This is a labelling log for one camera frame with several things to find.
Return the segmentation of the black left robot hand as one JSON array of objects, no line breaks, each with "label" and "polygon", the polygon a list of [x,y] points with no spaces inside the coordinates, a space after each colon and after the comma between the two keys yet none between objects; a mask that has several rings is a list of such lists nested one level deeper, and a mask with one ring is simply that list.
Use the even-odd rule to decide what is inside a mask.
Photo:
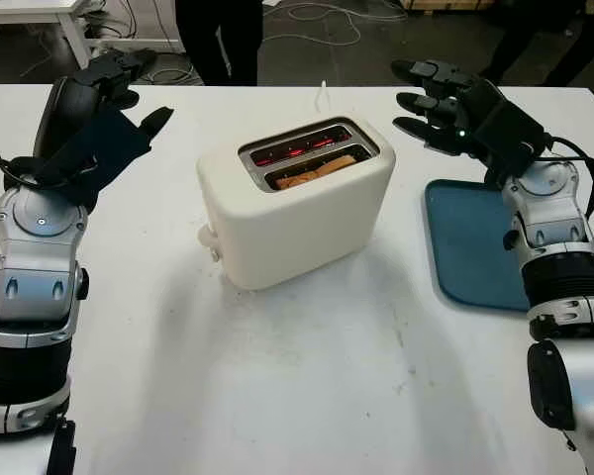
[{"label": "black left robot hand", "polygon": [[136,106],[131,83],[152,67],[157,53],[149,48],[124,52],[110,49],[88,65],[54,82],[38,127],[33,156],[49,158],[92,119],[111,106]]}]

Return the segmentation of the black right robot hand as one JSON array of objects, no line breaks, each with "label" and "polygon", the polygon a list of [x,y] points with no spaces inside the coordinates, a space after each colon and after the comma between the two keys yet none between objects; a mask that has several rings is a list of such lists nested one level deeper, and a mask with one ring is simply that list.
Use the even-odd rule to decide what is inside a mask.
[{"label": "black right robot hand", "polygon": [[458,98],[473,84],[472,75],[437,60],[396,59],[391,70],[398,79],[424,90],[396,94],[397,104],[412,115],[395,118],[395,128],[446,155],[482,157],[484,150],[472,137],[466,109]]}]

